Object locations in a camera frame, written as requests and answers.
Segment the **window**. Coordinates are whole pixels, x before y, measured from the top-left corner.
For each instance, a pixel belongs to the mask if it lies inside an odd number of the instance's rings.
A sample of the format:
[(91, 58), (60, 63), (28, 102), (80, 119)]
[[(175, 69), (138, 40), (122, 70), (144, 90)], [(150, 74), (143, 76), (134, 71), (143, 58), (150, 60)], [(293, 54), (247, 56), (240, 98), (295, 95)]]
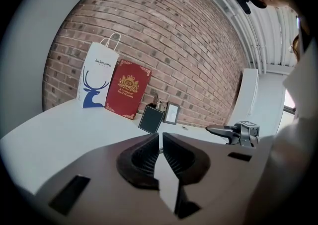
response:
[(283, 117), (288, 122), (292, 122), (296, 116), (296, 106), (295, 103), (287, 91), (285, 90), (285, 100), (284, 100), (284, 108), (283, 108)]

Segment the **pens in holder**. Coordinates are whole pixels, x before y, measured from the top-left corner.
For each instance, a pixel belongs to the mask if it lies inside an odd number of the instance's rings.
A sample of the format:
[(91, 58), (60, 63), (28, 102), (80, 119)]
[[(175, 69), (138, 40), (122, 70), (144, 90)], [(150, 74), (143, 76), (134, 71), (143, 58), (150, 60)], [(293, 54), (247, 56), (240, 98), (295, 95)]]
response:
[(161, 101), (159, 99), (158, 93), (155, 92), (154, 99), (151, 103), (152, 107), (161, 112), (165, 112), (167, 108), (167, 102)]

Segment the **grey refrigerator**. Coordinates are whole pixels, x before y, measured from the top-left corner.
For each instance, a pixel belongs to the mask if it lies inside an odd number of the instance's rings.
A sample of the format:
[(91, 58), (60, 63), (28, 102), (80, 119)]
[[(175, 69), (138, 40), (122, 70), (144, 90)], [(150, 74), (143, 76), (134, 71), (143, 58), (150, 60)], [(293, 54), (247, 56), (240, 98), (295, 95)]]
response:
[(0, 43), (0, 138), (42, 113), (53, 40), (80, 0), (23, 0)]

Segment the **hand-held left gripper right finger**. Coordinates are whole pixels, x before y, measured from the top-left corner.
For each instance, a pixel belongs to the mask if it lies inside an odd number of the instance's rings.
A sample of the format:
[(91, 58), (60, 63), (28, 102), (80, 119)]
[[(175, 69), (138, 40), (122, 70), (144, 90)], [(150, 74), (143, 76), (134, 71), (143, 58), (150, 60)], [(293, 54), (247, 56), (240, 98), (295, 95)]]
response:
[(246, 225), (271, 138), (252, 148), (163, 133), (162, 143), (163, 154), (179, 180), (178, 225)]

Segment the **white paper bag blue deer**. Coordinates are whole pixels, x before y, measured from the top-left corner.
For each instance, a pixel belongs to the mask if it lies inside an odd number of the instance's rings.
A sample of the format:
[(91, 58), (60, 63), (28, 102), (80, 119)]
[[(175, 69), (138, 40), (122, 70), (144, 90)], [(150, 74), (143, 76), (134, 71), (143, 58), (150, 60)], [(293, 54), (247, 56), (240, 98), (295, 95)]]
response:
[(93, 42), (88, 50), (80, 74), (77, 100), (82, 108), (104, 107), (119, 58), (116, 52), (121, 34), (114, 32), (109, 38)]

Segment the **black pen holder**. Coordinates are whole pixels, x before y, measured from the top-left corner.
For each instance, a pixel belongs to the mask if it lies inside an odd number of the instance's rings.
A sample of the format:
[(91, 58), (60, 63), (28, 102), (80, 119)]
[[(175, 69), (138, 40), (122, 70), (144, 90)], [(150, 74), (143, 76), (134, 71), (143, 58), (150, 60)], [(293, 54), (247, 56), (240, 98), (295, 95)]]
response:
[(164, 112), (156, 109), (155, 105), (148, 104), (144, 109), (138, 128), (150, 134), (156, 133), (163, 120), (163, 117)]

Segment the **white cabinet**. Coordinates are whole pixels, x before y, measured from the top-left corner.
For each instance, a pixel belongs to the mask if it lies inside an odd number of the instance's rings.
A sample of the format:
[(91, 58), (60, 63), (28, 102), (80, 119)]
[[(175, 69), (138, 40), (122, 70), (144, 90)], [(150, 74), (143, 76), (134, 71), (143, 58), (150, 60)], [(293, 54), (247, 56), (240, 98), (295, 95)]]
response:
[(259, 74), (257, 69), (244, 69), (238, 97), (228, 125), (232, 126), (239, 121), (247, 121), (252, 114), (257, 89)]

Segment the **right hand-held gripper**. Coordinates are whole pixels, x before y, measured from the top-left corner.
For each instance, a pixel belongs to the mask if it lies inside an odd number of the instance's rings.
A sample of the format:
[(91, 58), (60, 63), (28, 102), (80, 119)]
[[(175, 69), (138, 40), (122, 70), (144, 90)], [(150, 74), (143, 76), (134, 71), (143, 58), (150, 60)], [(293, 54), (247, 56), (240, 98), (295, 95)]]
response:
[(235, 126), (209, 125), (206, 130), (219, 137), (227, 137), (228, 145), (256, 147), (259, 143), (260, 126), (250, 121), (239, 121)]

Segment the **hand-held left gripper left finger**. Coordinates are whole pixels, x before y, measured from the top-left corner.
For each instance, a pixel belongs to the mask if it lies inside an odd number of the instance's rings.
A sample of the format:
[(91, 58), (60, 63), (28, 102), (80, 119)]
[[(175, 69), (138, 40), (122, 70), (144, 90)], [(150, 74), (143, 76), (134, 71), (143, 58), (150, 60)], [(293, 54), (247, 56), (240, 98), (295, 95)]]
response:
[(158, 134), (93, 149), (49, 178), (35, 198), (56, 225), (170, 225), (154, 177)]

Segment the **person's right forearm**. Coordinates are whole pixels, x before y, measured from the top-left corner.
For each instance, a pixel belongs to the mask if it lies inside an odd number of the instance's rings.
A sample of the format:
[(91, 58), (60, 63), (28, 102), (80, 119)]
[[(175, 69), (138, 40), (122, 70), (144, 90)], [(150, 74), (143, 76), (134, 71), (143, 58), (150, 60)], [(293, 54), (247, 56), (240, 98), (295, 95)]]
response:
[(244, 225), (257, 225), (279, 207), (303, 179), (318, 145), (318, 115), (298, 118), (273, 139), (268, 160), (250, 199)]

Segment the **red book gold ornament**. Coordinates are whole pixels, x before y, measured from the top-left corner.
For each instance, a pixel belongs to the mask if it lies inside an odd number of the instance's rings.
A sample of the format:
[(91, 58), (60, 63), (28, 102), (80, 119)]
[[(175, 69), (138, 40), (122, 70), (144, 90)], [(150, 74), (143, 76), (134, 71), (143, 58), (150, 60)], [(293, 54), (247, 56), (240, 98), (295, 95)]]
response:
[(133, 120), (151, 75), (150, 69), (127, 60), (121, 60), (115, 70), (105, 108)]

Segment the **row of white ceiling pipes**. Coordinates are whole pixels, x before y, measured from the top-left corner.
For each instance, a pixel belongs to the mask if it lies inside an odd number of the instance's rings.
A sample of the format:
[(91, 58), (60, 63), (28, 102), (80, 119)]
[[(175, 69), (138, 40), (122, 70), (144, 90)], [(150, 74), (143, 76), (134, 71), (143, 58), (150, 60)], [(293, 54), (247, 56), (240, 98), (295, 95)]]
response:
[(298, 34), (297, 16), (288, 7), (258, 9), (245, 14), (236, 0), (212, 0), (230, 20), (243, 45), (249, 66), (260, 74), (288, 75), (297, 60), (292, 42)]

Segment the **person's torso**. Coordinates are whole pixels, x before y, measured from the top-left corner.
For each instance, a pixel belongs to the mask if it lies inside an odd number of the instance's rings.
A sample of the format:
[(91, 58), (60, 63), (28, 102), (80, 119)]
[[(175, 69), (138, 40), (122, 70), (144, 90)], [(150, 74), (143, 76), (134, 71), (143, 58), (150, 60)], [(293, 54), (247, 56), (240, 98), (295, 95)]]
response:
[(295, 103), (295, 120), (318, 117), (318, 41), (307, 20), (297, 14), (299, 34), (292, 48), (297, 64), (283, 85)]

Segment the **small black picture frame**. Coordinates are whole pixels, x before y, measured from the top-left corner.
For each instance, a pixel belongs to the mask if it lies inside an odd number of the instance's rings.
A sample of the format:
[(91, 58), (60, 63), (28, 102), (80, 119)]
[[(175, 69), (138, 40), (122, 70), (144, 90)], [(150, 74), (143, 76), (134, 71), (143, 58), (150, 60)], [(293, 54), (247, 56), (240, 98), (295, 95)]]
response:
[(180, 106), (178, 104), (175, 104), (169, 101), (167, 103), (163, 122), (176, 125), (179, 110), (180, 110)]

